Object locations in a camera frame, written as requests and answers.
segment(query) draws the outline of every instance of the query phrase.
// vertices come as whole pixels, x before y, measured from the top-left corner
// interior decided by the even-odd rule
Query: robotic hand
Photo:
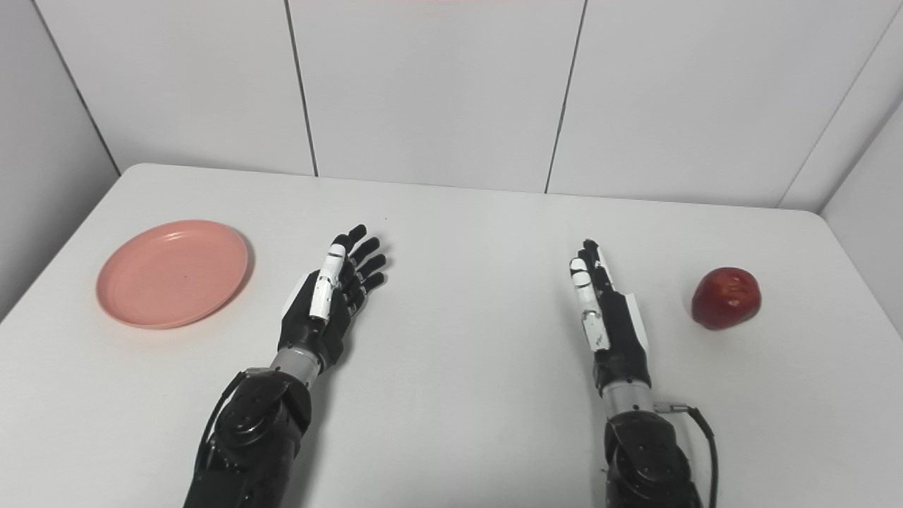
[[[311,424],[309,388],[339,359],[352,316],[385,280],[376,272],[385,256],[364,262],[377,238],[351,253],[365,235],[360,224],[336,237],[285,313],[272,365],[240,372],[223,391],[204,428],[185,508],[279,506]]]
[[[646,330],[636,298],[611,284],[610,270],[592,240],[571,260],[571,279],[582,308],[583,331],[593,352],[593,377],[608,419],[608,508],[701,508],[689,461],[674,427],[657,413],[687,412],[703,429],[712,451],[715,508],[717,455],[713,433],[696,408],[655,403],[647,367]]]

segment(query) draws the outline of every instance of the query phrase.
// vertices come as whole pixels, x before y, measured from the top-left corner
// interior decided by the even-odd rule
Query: white finger segment
[[[602,322],[602,311],[596,300],[596,292],[592,287],[592,279],[586,270],[586,263],[580,258],[571,260],[571,280],[574,290],[577,292],[577,300],[580,302],[581,322],[586,340],[590,343],[590,349],[595,353],[601,349],[609,348],[609,336],[605,332],[605,324]]]
[[[329,255],[323,261],[320,268],[320,276],[313,287],[313,299],[311,300],[311,316],[319,317],[323,321],[330,320],[330,307],[332,305],[332,291],[339,286],[339,272],[345,262],[345,247],[339,243],[330,246]]]

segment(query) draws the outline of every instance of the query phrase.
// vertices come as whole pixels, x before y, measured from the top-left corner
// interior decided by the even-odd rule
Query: cable connector
[[[656,413],[663,415],[688,413],[692,409],[689,404],[684,404],[683,402],[656,402],[653,408],[655,408]]]

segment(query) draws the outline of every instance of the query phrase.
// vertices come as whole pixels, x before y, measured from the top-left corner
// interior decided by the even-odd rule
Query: black forearm
[[[311,423],[307,388],[283,372],[247,372],[215,418],[185,508],[277,508]]]
[[[627,299],[621,293],[610,291],[600,296],[599,304],[611,340],[609,349],[594,354],[594,376],[599,393],[614,381],[643,381],[651,387],[646,351],[637,338]]]

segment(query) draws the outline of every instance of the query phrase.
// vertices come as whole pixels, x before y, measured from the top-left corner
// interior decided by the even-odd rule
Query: pink plate
[[[126,325],[175,328],[212,314],[247,272],[247,246],[212,221],[177,221],[147,230],[110,256],[98,301]]]

